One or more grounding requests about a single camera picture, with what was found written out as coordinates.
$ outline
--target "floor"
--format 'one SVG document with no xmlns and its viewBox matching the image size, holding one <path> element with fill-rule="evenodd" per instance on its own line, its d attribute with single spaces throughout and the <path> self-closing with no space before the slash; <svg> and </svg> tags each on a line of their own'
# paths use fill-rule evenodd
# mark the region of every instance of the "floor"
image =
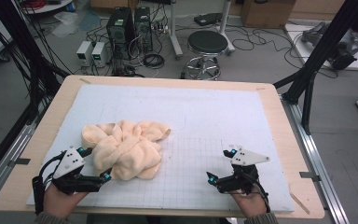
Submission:
<svg viewBox="0 0 358 224">
<path fill-rule="evenodd" d="M 77 13 L 80 18 L 79 30 L 74 35 L 66 37 L 50 34 L 49 31 L 58 26 L 52 18 L 53 14 L 47 14 L 39 19 L 42 26 L 46 28 L 47 40 L 51 48 L 69 70 L 74 74 L 82 74 L 84 71 L 80 69 L 75 52 L 86 39 L 87 31 L 98 27 L 99 19 L 89 10 L 87 4 L 80 6 Z M 184 52 L 181 60 L 175 60 L 170 39 L 165 34 L 159 38 L 161 45 L 155 45 L 156 49 L 162 47 L 160 55 L 165 59 L 164 66 L 160 69 L 139 67 L 137 73 L 149 78 L 180 78 L 184 64 L 193 57 L 193 53 L 186 47 L 186 38 L 194 31 L 189 28 L 199 27 L 192 20 L 192 16 L 177 20 L 181 26 L 176 27 L 176 33 Z M 292 22 L 309 24 L 309 21 Z M 239 26 L 241 20 L 238 17 L 229 18 L 227 36 L 235 45 L 236 51 L 229 56 L 219 57 L 222 76 L 218 81 L 274 83 L 292 75 L 301 66 L 294 51 L 293 56 L 286 54 L 290 45 L 284 38 L 286 36 L 284 31 L 243 29 Z M 251 38 L 258 44 L 244 41 L 248 38 L 244 35 L 246 32 L 254 34 Z M 260 34 L 268 43 L 261 44 L 260 41 L 263 40 L 257 38 L 255 34 Z M 40 39 L 36 39 L 36 42 L 42 49 Z M 106 72 L 104 69 L 101 68 L 99 74 L 104 74 Z M 321 72 L 315 79 L 310 131 L 349 222 L 358 223 L 358 107 L 355 103 L 358 101 L 358 71 L 332 72 L 322 69 Z M 288 88 L 289 86 L 282 87 L 278 92 L 284 93 Z M 28 101 L 24 81 L 14 63 L 0 62 L 0 142 L 27 106 Z M 11 223 L 12 220 L 31 223 L 33 218 L 34 214 L 0 212 L 0 223 Z M 86 223 L 85 215 L 73 215 L 71 219 L 74 223 Z M 333 223 L 333 221 L 327 212 L 326 216 L 319 220 L 280 219 L 280 223 Z"/>
</svg>

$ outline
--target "beige towel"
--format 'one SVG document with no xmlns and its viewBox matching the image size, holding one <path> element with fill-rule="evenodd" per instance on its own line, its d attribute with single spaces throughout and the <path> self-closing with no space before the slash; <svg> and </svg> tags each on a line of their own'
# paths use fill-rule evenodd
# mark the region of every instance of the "beige towel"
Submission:
<svg viewBox="0 0 358 224">
<path fill-rule="evenodd" d="M 161 162 L 158 140 L 166 138 L 171 129 L 153 121 L 134 124 L 127 120 L 118 123 L 88 124 L 82 130 L 83 147 L 94 147 L 94 171 L 98 175 L 113 167 L 114 179 L 134 177 L 152 179 Z"/>
</svg>

